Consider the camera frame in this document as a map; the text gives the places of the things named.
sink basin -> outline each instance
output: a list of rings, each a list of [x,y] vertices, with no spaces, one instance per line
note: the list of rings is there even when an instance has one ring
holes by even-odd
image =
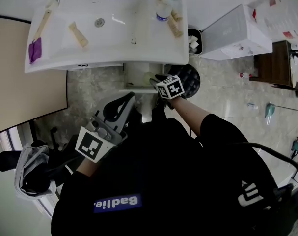
[[[32,65],[26,53],[25,72],[45,69],[74,70],[123,62],[188,63],[188,27],[185,0],[177,2],[183,36],[175,38],[167,22],[156,19],[158,0],[60,0],[42,31],[42,57]],[[32,42],[45,12],[38,6],[28,37]],[[96,27],[98,19],[104,21]],[[81,47],[69,25],[89,41]]]
[[[114,49],[132,48],[147,42],[143,31],[148,24],[147,0],[61,0],[60,7],[52,14],[52,37],[49,43],[49,57],[73,56]],[[104,21],[96,27],[96,20]],[[88,39],[89,44],[82,49],[68,26],[76,22],[77,28]]]

floor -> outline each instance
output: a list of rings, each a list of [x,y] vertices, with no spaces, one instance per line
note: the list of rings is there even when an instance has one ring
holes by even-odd
[[[253,57],[213,61],[192,58],[190,64],[199,72],[201,87],[190,99],[197,106],[218,115],[237,126],[250,142],[257,142],[289,156],[293,140],[298,136],[298,112],[277,108],[270,124],[264,118],[265,106],[275,105],[298,109],[298,99],[288,90],[271,85],[250,82],[239,77],[240,72],[255,74]],[[49,129],[56,126],[57,142],[62,145],[85,126],[95,111],[98,101],[124,87],[122,67],[81,70],[68,73],[68,109],[36,120],[39,137],[49,138]],[[247,103],[258,106],[250,109]],[[138,109],[144,121],[150,121],[152,96],[138,95]],[[174,117],[188,127],[176,111],[166,109],[168,117]],[[263,151],[257,150],[270,168],[278,184],[290,178],[292,167]]]

